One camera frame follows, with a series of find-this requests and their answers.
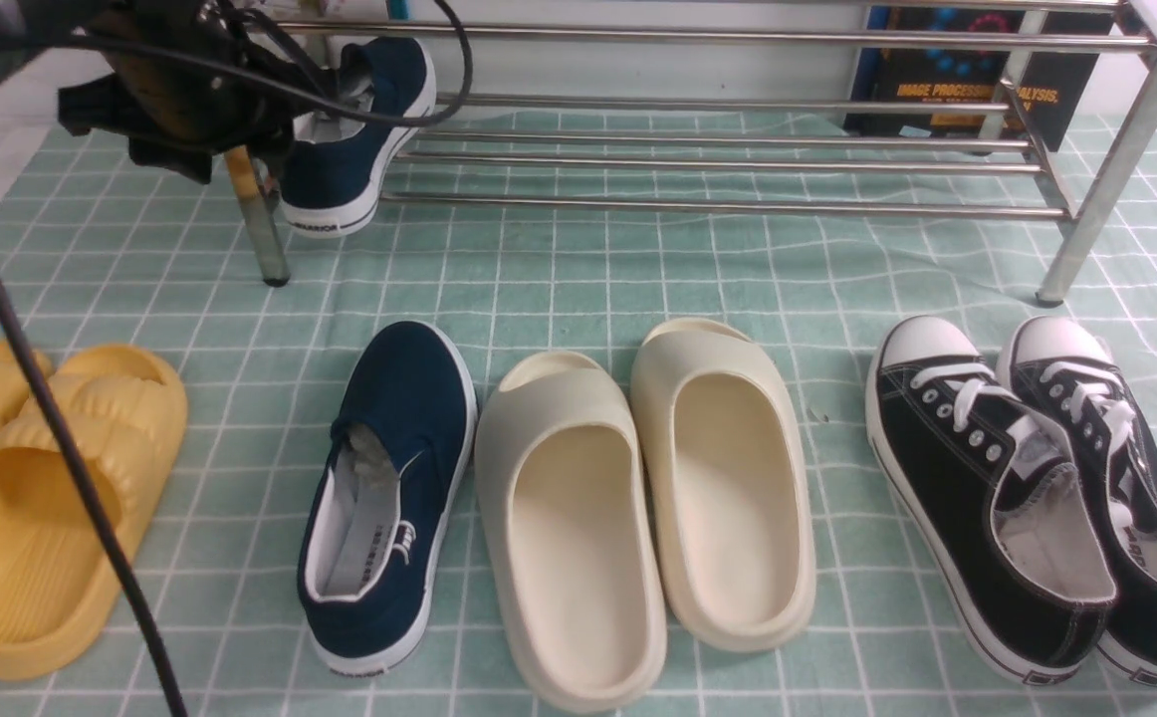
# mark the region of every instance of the mat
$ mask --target mat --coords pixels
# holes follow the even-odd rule
[[[816,123],[521,113],[478,124],[828,132]],[[1088,186],[1114,125],[1079,118],[1071,128],[1061,165],[1076,190]],[[625,197],[1039,200],[1023,177],[702,178],[399,163],[389,183]],[[511,364],[546,348],[582,350],[625,383],[651,326],[701,313],[760,341],[796,400],[811,470],[817,608],[805,635],[756,656],[702,648],[673,623],[661,681],[625,716],[1157,714],[1157,692],[1112,679],[1095,661],[1048,689],[1008,685],[985,667],[864,439],[862,372],[883,333],[906,315],[938,313],[993,355],[1039,313],[1030,300],[1060,242],[1055,228],[389,205],[345,241],[280,230],[294,278],[270,290],[223,171],[202,190],[133,168],[120,140],[102,135],[53,133],[0,205],[2,276],[34,343],[59,362],[101,341],[137,341],[176,364],[189,385],[186,445],[137,568],[193,711],[551,714],[511,666],[471,481],[455,508],[417,655],[390,675],[354,681],[330,675],[311,653],[296,603],[296,553],[344,383],[374,331],[401,318],[445,330],[482,398]],[[1157,435],[1157,136],[1057,312],[1112,346]],[[0,685],[0,717],[113,714],[164,714],[124,606],[81,661],[30,685]]]

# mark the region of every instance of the cream slide sandal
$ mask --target cream slide sandal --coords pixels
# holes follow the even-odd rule
[[[666,608],[622,391],[587,355],[532,355],[486,405],[474,459],[521,677],[569,712],[641,697],[666,658]]]
[[[709,319],[675,319],[632,367],[632,411],[654,493],[662,582],[715,649],[774,649],[817,590],[796,412],[773,360]]]

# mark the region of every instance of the black cable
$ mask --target black cable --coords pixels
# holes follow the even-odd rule
[[[275,23],[272,17],[255,8],[233,10],[233,13],[236,13],[238,17],[242,19],[243,23],[260,28],[260,31],[264,31],[265,37],[272,39],[273,44],[278,45],[279,49],[282,50],[283,54],[287,54],[287,59],[300,68],[300,73],[304,75],[304,79],[309,81],[309,84],[318,88],[318,91],[323,95],[323,97],[327,99],[339,98],[337,97],[333,87],[326,81],[326,73],[318,67],[317,62],[314,62],[314,59],[309,57],[309,53],[305,53],[303,46],[300,46],[295,38],[288,36],[286,31],[278,27],[278,23]]]
[[[311,91],[292,87],[277,79],[265,76],[251,69],[237,68],[227,62],[220,62],[211,58],[200,58],[192,53],[183,53],[179,50],[169,50],[164,46],[141,45],[138,42],[119,39],[115,37],[100,37],[91,35],[72,35],[53,39],[8,39],[0,40],[0,53],[15,53],[19,50],[96,50],[98,53],[132,54],[137,58],[153,60],[164,60],[179,65],[183,68],[196,68],[213,75],[228,75],[256,90],[263,90],[266,95],[280,97],[295,104],[304,104],[307,108],[320,110],[334,118],[356,119],[360,123],[376,123],[382,126],[399,127],[428,127],[437,126],[454,117],[454,114],[467,101],[467,96],[473,90],[473,47],[469,44],[467,31],[463,20],[455,14],[455,9],[447,3],[447,0],[433,0],[441,8],[442,13],[450,19],[450,24],[455,29],[455,36],[459,38],[459,50],[464,56],[464,79],[460,82],[459,94],[447,105],[445,109],[433,114],[425,114],[422,118],[399,118],[396,114],[382,114],[368,112],[341,104],[336,99],[320,97]]]
[[[43,420],[51,428],[56,444],[60,446],[60,457],[65,459],[66,467],[69,468],[69,476],[74,479],[74,488],[79,490],[82,498],[82,507],[87,509],[88,518],[91,518],[91,526],[96,528],[96,535],[101,539],[101,548],[104,548],[105,557],[110,559],[115,575],[118,576],[118,584],[123,585],[123,592],[127,596],[127,603],[132,604],[132,613],[137,616],[140,634],[149,645],[149,658],[154,664],[154,670],[159,672],[159,681],[163,686],[163,694],[168,695],[168,709],[172,717],[187,717],[184,709],[184,697],[176,683],[176,673],[172,672],[172,663],[168,657],[168,645],[163,644],[163,638],[159,635],[159,626],[154,623],[153,613],[146,594],[140,590],[135,572],[127,562],[127,556],[123,553],[123,546],[118,545],[118,538],[113,534],[113,526],[110,518],[105,516],[101,498],[96,495],[96,486],[88,476],[87,463],[79,452],[79,446],[74,443],[74,437],[69,435],[65,416],[60,414],[60,406],[52,398],[52,390],[46,385],[46,378],[38,364],[34,361],[34,350],[25,339],[25,332],[20,327],[17,310],[0,280],[0,326],[3,334],[8,335],[8,345],[13,355],[17,358],[20,370],[25,374],[29,382],[29,391],[34,400],[43,409]]]

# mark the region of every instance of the blue canvas shoe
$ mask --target blue canvas shoe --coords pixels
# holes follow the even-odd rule
[[[337,72],[340,99],[362,110],[419,118],[437,103],[432,57],[410,37],[346,45]],[[375,217],[379,185],[418,127],[390,127],[314,112],[296,119],[296,145],[282,171],[282,214],[314,239],[351,235]]]
[[[419,645],[474,427],[473,382],[450,339],[417,321],[375,335],[332,423],[296,578],[333,672],[378,675]]]

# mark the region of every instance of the black canvas sneaker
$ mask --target black canvas sneaker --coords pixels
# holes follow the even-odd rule
[[[1064,431],[957,327],[915,317],[875,353],[867,434],[989,667],[1022,685],[1071,678],[1115,589]]]
[[[1123,374],[1082,326],[1044,317],[1011,337],[998,376],[1069,431],[1119,584],[1098,648],[1115,671],[1157,686],[1157,446]]]

